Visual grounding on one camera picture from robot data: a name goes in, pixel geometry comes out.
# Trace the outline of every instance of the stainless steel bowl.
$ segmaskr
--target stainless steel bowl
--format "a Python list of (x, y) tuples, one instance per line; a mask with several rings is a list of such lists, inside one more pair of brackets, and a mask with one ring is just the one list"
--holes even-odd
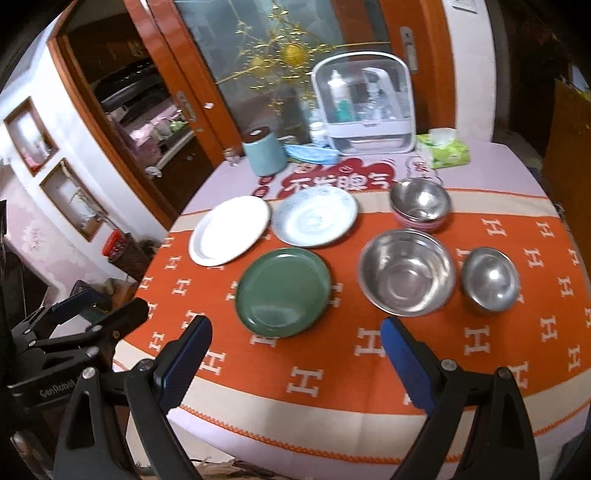
[(489, 312), (510, 308), (519, 297), (519, 273), (509, 257), (495, 248), (472, 250), (462, 268), (462, 288)]
[(376, 307), (418, 317), (442, 307), (456, 283), (454, 263), (426, 233), (391, 230), (371, 240), (359, 259), (359, 286)]
[(427, 179), (406, 179), (390, 190), (392, 209), (411, 222), (429, 223), (445, 220), (452, 209), (446, 189)]

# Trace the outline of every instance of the tablecloth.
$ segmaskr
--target tablecloth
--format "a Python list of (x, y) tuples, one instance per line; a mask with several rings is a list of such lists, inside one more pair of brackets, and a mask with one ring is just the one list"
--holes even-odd
[[(508, 366), (525, 397), (543, 476), (560, 446), (584, 425), (591, 397), (591, 301), (587, 277), (553, 205), (527, 169), (502, 145), (469, 142), (472, 162), (442, 171), (420, 158), (348, 158), (338, 166), (289, 166), (257, 178), (247, 164), (221, 165), (173, 226), (138, 296), (150, 304), (147, 323), (121, 342), (116, 361), (130, 368), (207, 315), (213, 342), (180, 409), (170, 418), (204, 441), (283, 475), (319, 479), (387, 479), (424, 422), (379, 341), (386, 314), (357, 284), (358, 255), (385, 230), (396, 179), (421, 176), (443, 184), (454, 214), (436, 237), (462, 266), (471, 249), (506, 253), (522, 280), (509, 311), (471, 311), (459, 287), (441, 310), (404, 323), (439, 358), (464, 369)], [(254, 247), (217, 268), (191, 262), (187, 245), (199, 220), (231, 197), (254, 194), (272, 208), (303, 188), (332, 184), (354, 194), (360, 216), (335, 245), (314, 249), (333, 279), (330, 304), (309, 330), (288, 339), (248, 332), (234, 311), (242, 273), (264, 253), (285, 247), (267, 231)], [(473, 412), (466, 411), (441, 477), (450, 477)]]

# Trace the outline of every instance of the tissue box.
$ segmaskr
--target tissue box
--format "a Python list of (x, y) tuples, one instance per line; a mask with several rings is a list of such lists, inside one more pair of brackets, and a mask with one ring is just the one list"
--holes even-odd
[(458, 140), (438, 146), (431, 141), (431, 135), (417, 135), (417, 152), (431, 168), (455, 167), (470, 163), (468, 146)]

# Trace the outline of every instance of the light switch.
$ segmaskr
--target light switch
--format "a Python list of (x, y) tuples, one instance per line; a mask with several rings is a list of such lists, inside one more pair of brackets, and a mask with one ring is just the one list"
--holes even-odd
[(476, 8), (476, 0), (450, 0), (450, 4), (453, 8), (459, 10), (466, 10), (468, 12), (478, 13)]

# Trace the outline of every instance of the brown lid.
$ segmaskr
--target brown lid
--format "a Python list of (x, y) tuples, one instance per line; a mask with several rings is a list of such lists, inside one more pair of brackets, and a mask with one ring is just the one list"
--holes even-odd
[(271, 133), (269, 127), (259, 127), (249, 131), (247, 134), (242, 136), (242, 143), (254, 143), (265, 138)]

